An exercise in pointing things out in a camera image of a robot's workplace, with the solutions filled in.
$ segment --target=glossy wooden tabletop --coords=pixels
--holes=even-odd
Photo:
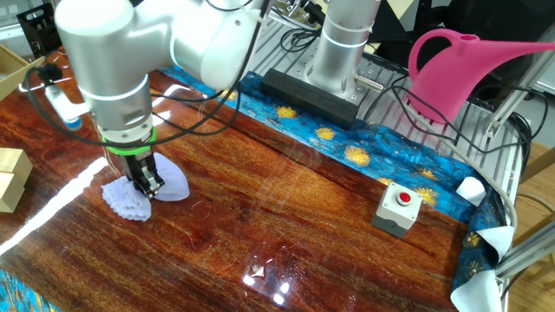
[[[159,72],[150,83],[159,92],[179,85]],[[59,85],[82,101],[75,80]],[[204,116],[168,100],[154,110],[183,127]],[[199,131],[232,113],[224,107]],[[159,138],[176,132],[157,128]],[[77,133],[98,140],[89,118]],[[465,225],[423,206],[397,239],[370,224],[384,185],[242,114],[222,134],[154,148],[183,170],[191,196],[153,201],[144,223],[117,217],[101,198],[122,175],[114,158],[58,133],[19,90],[0,102],[0,146],[22,148],[35,166],[16,212],[0,214],[0,243],[37,227],[0,267],[63,311],[454,310]]]

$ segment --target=wooden block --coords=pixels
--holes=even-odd
[[[33,164],[23,150],[0,147],[0,172],[15,174],[25,185],[31,169],[33,169]]]
[[[0,172],[0,212],[12,213],[25,188],[13,173]]]

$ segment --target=blue cloth with yellow flowers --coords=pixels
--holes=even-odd
[[[214,92],[180,68],[162,68],[161,71],[200,92]],[[241,113],[383,184],[394,181],[411,188],[422,195],[426,205],[469,225],[467,236],[461,242],[463,250],[453,290],[476,274],[492,270],[497,265],[499,257],[495,256],[492,247],[477,232],[506,225],[503,204],[500,196],[491,190],[474,169],[457,160],[440,156],[434,150],[407,140],[381,125],[357,120],[349,131],[343,130],[282,101],[264,96],[260,93],[260,82],[261,77],[253,73],[248,73],[242,80]],[[230,96],[226,104],[235,107],[236,95]],[[488,191],[486,199],[478,208],[455,192],[466,177],[479,179]],[[9,308],[16,311],[58,311],[31,289],[0,270],[0,310]]]

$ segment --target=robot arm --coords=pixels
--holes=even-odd
[[[243,2],[211,1],[226,9]],[[264,3],[223,11],[204,0],[146,0],[135,9],[128,0],[64,0],[55,22],[86,106],[70,103],[55,85],[47,87],[47,97],[70,130],[89,111],[107,142],[155,140],[147,73],[178,65],[208,87],[229,88],[245,62]],[[147,197],[164,184],[150,147],[109,150]]]

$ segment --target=emergency stop button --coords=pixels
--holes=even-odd
[[[406,192],[402,192],[399,195],[397,195],[397,203],[399,203],[399,205],[402,205],[402,206],[409,205],[411,200],[412,198],[410,197],[410,194]]]

